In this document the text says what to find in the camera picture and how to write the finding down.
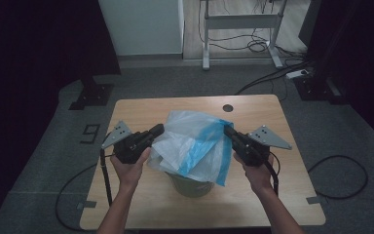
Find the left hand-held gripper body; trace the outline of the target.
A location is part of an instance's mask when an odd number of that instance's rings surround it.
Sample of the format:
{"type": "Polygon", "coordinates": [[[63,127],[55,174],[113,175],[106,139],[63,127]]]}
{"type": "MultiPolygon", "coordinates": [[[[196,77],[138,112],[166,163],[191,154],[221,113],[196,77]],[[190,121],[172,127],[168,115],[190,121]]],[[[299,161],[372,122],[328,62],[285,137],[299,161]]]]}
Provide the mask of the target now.
{"type": "Polygon", "coordinates": [[[135,164],[142,152],[152,145],[151,131],[133,133],[124,121],[120,121],[106,137],[101,148],[113,147],[114,155],[123,164],[135,164]]]}

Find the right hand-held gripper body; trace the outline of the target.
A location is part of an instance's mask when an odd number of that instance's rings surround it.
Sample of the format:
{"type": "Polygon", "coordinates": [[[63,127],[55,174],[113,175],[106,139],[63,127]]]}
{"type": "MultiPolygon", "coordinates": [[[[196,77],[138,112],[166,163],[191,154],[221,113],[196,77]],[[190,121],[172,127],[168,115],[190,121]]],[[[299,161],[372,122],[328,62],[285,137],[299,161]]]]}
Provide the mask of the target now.
{"type": "Polygon", "coordinates": [[[291,150],[290,143],[278,136],[266,125],[248,134],[238,132],[240,139],[233,144],[233,149],[247,166],[259,167],[264,164],[270,155],[272,147],[291,150]]]}

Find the white and blue plastic bag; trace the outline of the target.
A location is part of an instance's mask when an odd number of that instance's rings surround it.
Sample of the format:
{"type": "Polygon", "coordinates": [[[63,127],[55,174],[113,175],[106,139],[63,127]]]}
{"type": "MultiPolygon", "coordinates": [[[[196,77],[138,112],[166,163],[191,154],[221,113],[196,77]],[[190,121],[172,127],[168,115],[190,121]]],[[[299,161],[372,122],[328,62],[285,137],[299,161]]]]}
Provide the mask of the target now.
{"type": "Polygon", "coordinates": [[[199,111],[174,110],[157,137],[147,165],[200,182],[225,185],[232,141],[224,134],[232,122],[199,111]]]}

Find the green plastic bucket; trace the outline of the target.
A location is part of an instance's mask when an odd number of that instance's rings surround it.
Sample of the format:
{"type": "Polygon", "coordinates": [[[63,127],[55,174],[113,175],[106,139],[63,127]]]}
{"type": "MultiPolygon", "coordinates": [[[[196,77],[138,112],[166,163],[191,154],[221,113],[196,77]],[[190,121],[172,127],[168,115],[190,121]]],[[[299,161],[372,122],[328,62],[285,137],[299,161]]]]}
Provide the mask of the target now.
{"type": "Polygon", "coordinates": [[[213,182],[196,181],[191,178],[168,173],[174,189],[182,196],[200,198],[208,194],[214,186],[213,182]]]}

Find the person's left hand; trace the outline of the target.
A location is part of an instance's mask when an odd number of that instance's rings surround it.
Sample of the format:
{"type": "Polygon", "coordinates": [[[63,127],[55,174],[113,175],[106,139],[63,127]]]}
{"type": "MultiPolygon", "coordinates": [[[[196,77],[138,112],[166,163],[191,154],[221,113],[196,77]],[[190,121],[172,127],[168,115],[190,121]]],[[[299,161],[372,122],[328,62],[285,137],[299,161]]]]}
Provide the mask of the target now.
{"type": "Polygon", "coordinates": [[[143,165],[150,156],[151,148],[147,147],[134,164],[123,164],[116,156],[111,163],[120,181],[119,191],[134,191],[141,178],[143,165]]]}

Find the person's right hand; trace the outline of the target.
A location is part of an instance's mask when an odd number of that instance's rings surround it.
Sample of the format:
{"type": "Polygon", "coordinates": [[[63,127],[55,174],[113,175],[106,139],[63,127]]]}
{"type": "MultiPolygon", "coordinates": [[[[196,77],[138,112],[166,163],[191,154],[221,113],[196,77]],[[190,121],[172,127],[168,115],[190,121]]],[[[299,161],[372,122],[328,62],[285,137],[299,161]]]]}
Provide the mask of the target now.
{"type": "Polygon", "coordinates": [[[237,153],[233,154],[234,158],[242,165],[244,174],[250,183],[251,190],[258,196],[266,192],[273,192],[271,184],[271,173],[264,165],[260,167],[247,166],[237,153]]]}

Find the black stand base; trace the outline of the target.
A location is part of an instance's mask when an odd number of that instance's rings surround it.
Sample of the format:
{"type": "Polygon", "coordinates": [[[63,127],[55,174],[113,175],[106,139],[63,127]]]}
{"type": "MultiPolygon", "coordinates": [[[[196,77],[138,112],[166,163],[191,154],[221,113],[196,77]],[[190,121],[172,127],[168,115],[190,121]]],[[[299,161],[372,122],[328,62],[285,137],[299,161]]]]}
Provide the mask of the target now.
{"type": "Polygon", "coordinates": [[[336,105],[348,103],[343,92],[331,79],[295,78],[293,82],[302,100],[328,101],[336,105]]]}
{"type": "Polygon", "coordinates": [[[76,101],[73,101],[70,110],[84,110],[87,106],[105,106],[114,88],[113,84],[98,84],[93,77],[81,80],[83,89],[76,101]]]}

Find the grey tape mark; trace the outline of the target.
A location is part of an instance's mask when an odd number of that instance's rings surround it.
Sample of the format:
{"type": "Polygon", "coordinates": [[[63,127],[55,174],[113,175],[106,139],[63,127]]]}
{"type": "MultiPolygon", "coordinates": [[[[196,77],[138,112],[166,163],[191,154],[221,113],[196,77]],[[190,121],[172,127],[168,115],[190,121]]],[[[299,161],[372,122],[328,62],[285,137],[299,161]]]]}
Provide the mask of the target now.
{"type": "Polygon", "coordinates": [[[84,201],[79,202],[76,206],[77,210],[82,210],[84,208],[95,208],[96,207],[96,201],[84,201]]]}
{"type": "Polygon", "coordinates": [[[327,199],[323,196],[308,197],[307,202],[309,205],[312,205],[312,204],[324,205],[328,203],[327,199]]]}

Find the white power strip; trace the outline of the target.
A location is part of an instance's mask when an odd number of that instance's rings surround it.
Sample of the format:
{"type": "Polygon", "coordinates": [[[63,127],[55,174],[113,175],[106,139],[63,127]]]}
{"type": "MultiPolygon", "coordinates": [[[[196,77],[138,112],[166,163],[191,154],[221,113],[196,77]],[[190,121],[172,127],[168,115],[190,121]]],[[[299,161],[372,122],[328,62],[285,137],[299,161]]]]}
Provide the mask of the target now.
{"type": "Polygon", "coordinates": [[[294,79],[294,78],[299,78],[299,77],[302,77],[302,76],[306,76],[308,74],[309,74],[309,71],[307,71],[306,69],[300,69],[300,70],[296,70],[296,71],[286,73],[285,77],[287,79],[294,79]]]}

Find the white cabinet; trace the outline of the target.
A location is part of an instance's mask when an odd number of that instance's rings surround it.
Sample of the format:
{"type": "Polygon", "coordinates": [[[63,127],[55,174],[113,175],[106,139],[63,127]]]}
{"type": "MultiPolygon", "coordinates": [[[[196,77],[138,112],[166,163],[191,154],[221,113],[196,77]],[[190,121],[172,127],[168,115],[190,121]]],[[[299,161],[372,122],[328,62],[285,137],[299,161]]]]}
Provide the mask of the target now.
{"type": "Polygon", "coordinates": [[[117,56],[181,55],[183,0],[98,0],[117,56]]]}

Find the black curtain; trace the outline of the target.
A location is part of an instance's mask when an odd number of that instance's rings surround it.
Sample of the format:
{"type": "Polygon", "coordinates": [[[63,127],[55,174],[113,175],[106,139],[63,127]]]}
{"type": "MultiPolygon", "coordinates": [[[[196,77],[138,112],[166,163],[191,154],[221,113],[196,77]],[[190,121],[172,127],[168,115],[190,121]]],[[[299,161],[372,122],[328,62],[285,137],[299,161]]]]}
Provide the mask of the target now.
{"type": "Polygon", "coordinates": [[[311,34],[306,78],[331,79],[374,130],[374,0],[311,0],[301,32],[311,34]]]}
{"type": "Polygon", "coordinates": [[[66,85],[120,66],[98,0],[0,0],[0,207],[66,85]]]}

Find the white desk frame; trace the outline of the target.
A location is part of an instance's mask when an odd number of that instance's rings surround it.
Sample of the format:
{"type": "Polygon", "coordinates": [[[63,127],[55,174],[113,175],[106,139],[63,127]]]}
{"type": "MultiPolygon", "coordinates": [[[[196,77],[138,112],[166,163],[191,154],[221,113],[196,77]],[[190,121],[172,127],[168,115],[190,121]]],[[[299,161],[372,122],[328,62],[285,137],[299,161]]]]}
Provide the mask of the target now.
{"type": "Polygon", "coordinates": [[[204,19],[204,43],[203,43],[203,70],[209,70],[209,41],[208,33],[211,30],[224,29],[255,29],[268,28],[272,29],[270,40],[266,42],[267,50],[277,69],[283,68],[279,57],[279,50],[276,48],[277,38],[281,28],[281,22],[284,16],[284,10],[287,0],[282,0],[280,9],[276,14],[256,14],[256,15],[232,15],[222,16],[209,13],[209,0],[200,0],[205,2],[205,19],[204,19]]]}

